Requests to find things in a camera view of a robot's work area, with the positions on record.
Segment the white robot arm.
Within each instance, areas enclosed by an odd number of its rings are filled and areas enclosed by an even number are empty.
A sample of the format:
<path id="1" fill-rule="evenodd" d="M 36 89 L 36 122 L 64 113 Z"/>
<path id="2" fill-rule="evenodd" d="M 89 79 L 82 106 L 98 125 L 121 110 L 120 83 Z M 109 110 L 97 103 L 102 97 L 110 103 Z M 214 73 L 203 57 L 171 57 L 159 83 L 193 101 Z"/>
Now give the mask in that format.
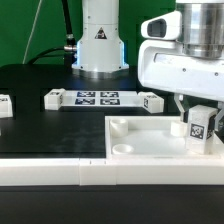
<path id="1" fill-rule="evenodd" d="M 119 0 L 83 0 L 83 36 L 72 68 L 101 78 L 126 69 L 118 34 Z M 138 53 L 142 86 L 176 97 L 214 100 L 224 118 L 224 0 L 175 0 L 171 13 L 141 25 Z"/>

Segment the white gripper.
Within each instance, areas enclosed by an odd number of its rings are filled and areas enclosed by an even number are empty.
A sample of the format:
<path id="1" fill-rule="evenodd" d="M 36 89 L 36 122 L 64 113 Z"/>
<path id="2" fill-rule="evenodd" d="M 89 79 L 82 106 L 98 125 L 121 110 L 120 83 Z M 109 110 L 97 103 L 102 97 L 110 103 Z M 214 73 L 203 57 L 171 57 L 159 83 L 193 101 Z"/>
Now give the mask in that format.
<path id="1" fill-rule="evenodd" d="M 143 22 L 141 35 L 139 82 L 175 93 L 182 122 L 183 95 L 224 101 L 224 9 L 178 9 Z M 217 132 L 223 117 L 224 102 L 218 102 Z"/>

